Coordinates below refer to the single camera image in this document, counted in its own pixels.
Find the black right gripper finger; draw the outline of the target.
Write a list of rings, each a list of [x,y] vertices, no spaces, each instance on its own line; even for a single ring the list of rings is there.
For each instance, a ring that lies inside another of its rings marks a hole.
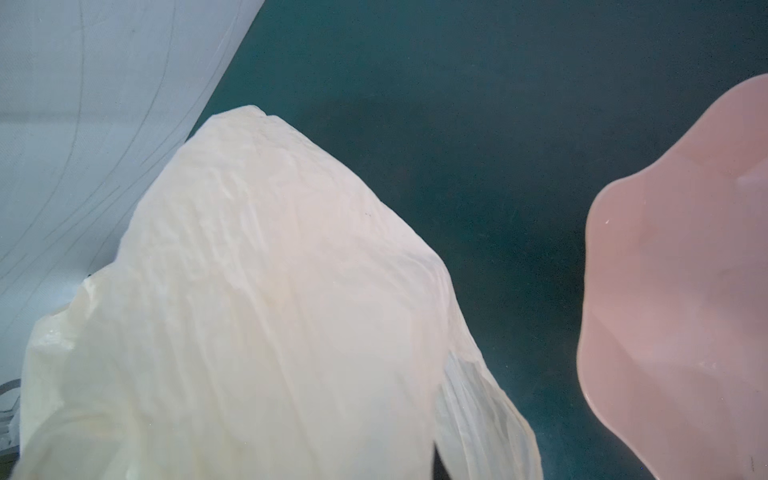
[[[451,480],[451,477],[442,462],[439,451],[434,448],[433,464],[432,464],[432,479],[433,480]]]

